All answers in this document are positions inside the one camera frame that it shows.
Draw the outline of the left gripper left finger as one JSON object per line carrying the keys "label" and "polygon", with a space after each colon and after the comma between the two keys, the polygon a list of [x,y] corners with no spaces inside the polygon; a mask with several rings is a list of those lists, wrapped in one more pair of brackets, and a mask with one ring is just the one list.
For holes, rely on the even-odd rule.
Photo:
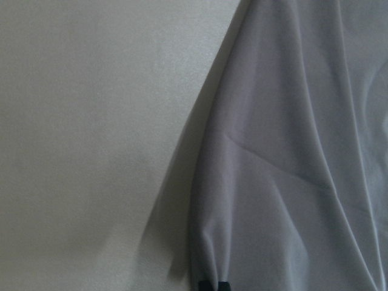
{"label": "left gripper left finger", "polygon": [[199,291],[217,291],[218,287],[214,286],[210,281],[203,280],[198,282],[198,290]]}

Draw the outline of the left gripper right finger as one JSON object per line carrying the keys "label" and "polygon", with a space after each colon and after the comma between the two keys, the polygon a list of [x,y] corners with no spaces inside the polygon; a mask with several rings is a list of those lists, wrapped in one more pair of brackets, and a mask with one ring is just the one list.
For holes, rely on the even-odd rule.
{"label": "left gripper right finger", "polygon": [[231,291],[230,283],[227,281],[220,281],[218,283],[217,291]]}

